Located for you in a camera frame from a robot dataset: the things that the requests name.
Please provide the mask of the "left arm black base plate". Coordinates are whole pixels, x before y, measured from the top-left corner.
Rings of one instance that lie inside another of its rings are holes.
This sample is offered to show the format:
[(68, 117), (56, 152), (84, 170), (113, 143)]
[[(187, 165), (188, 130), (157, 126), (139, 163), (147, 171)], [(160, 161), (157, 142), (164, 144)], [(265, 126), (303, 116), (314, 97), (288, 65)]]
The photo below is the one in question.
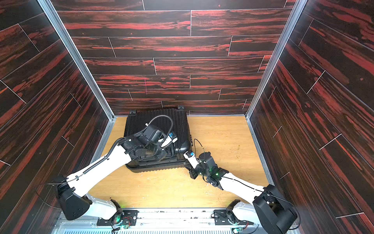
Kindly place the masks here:
[(97, 226), (108, 226), (108, 227), (130, 227), (135, 226), (139, 211), (138, 210), (123, 210), (117, 211), (114, 216), (110, 219), (105, 220), (99, 218), (97, 220)]

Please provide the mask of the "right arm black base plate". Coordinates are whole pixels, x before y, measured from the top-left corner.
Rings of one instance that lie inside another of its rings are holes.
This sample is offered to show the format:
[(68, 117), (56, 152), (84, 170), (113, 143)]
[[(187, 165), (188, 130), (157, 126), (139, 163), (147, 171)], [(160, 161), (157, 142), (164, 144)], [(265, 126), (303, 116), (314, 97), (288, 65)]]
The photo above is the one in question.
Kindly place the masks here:
[(216, 226), (222, 226), (222, 225), (253, 225), (253, 222), (249, 222), (246, 220), (238, 220), (237, 218), (234, 217), (234, 214), (232, 212), (229, 212), (227, 214), (226, 209), (216, 209), (213, 211), (213, 213), (210, 216), (211, 218), (214, 219), (214, 223)]

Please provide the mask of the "black hard-shell suitcase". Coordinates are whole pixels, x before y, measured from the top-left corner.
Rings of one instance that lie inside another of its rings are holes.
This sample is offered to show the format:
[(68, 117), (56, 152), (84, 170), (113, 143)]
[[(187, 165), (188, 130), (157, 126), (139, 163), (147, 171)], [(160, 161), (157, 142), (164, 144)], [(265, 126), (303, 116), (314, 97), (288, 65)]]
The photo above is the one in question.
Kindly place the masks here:
[(124, 137), (134, 135), (148, 125), (160, 128), (165, 134), (173, 132), (178, 140), (172, 143), (172, 157), (159, 162), (131, 161), (126, 167), (134, 173), (183, 167), (187, 160), (184, 153), (191, 150), (192, 138), (185, 110), (169, 108), (149, 111), (131, 111), (127, 117)]

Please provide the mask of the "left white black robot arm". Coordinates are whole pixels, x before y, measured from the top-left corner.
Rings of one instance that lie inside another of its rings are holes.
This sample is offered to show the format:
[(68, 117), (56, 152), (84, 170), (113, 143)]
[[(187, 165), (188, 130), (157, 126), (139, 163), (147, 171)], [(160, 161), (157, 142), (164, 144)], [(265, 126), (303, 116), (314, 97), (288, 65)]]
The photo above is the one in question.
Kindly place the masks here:
[(118, 224), (122, 209), (114, 200), (102, 200), (89, 191), (118, 168), (146, 157), (167, 155), (166, 148), (178, 140), (173, 132), (163, 133), (149, 124), (141, 132), (115, 141), (109, 152), (80, 171), (54, 179), (56, 198), (67, 220), (94, 216)]

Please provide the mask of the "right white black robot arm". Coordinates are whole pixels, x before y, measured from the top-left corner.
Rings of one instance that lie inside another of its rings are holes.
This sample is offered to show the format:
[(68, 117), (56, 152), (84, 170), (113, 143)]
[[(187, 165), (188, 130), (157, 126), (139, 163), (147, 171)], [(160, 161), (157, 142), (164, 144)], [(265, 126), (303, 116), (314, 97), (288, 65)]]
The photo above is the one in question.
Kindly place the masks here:
[(301, 222), (297, 208), (275, 186), (263, 187), (236, 177), (218, 167), (209, 152), (197, 157), (193, 151), (187, 151), (184, 158), (192, 179), (201, 175), (213, 187), (240, 197), (226, 208), (231, 223), (236, 225), (247, 221), (259, 225), (268, 234), (285, 234), (293, 230), (296, 221)]

